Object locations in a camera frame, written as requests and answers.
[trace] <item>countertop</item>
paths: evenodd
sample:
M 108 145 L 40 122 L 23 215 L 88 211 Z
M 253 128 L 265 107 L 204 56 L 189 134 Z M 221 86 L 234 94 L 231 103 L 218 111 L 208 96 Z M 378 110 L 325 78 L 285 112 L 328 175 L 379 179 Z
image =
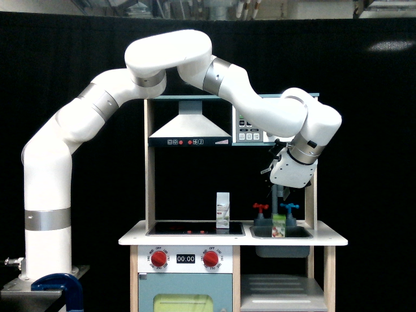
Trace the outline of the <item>countertop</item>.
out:
M 244 236 L 241 235 L 153 235 L 147 236 L 146 221 L 137 223 L 130 231 L 118 240 L 120 245 L 223 245 L 223 246 L 345 246 L 348 241 L 324 222 L 318 221 L 317 229 L 305 223 L 304 220 L 297 221 L 298 226 L 304 227 L 312 238 L 267 238 L 258 239 L 252 236 L 250 227 L 253 222 L 242 221 Z

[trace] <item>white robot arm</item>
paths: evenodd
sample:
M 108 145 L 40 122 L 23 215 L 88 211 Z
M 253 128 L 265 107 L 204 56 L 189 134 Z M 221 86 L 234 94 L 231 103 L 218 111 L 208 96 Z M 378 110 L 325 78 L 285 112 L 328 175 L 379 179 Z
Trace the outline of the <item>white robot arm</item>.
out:
M 251 88 L 246 71 L 213 56 L 209 37 L 199 31 L 137 40 L 127 48 L 125 63 L 125 69 L 94 78 L 23 149 L 26 278 L 30 280 L 72 271 L 72 153 L 126 101 L 162 94 L 165 69 L 176 66 L 184 81 L 231 102 L 258 128 L 279 137 L 296 135 L 292 146 L 279 153 L 281 161 L 273 163 L 273 183 L 303 187 L 320 151 L 341 124 L 335 110 L 300 89 L 287 90 L 278 106 L 265 103 Z

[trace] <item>wooden post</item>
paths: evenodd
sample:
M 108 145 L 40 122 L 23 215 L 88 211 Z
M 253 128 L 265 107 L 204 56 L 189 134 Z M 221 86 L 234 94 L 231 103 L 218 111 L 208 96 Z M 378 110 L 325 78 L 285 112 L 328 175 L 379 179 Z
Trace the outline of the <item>wooden post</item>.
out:
M 130 312 L 138 312 L 138 246 L 130 246 Z
M 155 148 L 150 148 L 148 138 L 153 134 L 153 106 L 144 100 L 144 175 L 146 185 L 146 231 L 155 224 Z
M 335 246 L 324 247 L 324 297 L 328 312 L 335 312 Z
M 306 258 L 306 276 L 307 278 L 315 278 L 315 247 L 309 247 L 309 255 Z
M 305 188 L 305 222 L 312 229 L 318 228 L 317 176 L 318 170 L 316 169 L 311 179 L 311 186 Z
M 241 309 L 240 246 L 233 246 L 233 312 Z

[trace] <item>oven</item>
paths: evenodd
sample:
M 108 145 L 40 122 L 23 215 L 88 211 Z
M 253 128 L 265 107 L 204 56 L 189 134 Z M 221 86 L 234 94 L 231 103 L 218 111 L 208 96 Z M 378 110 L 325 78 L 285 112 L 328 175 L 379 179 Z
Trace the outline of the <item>oven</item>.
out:
M 140 312 L 232 312 L 232 246 L 140 246 Z

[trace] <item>sink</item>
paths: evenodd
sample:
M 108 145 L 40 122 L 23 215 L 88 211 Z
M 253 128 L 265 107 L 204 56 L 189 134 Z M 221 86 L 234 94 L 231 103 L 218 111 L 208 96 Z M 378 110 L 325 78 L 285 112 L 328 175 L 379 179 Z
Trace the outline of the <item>sink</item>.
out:
M 302 226 L 286 227 L 286 237 L 272 237 L 272 226 L 250 227 L 255 239 L 311 239 L 313 236 Z
M 272 237 L 272 226 L 250 227 L 255 239 L 311 239 L 313 236 L 302 226 L 286 227 L 286 237 Z M 256 246 L 255 252 L 262 258 L 306 258 L 309 246 Z

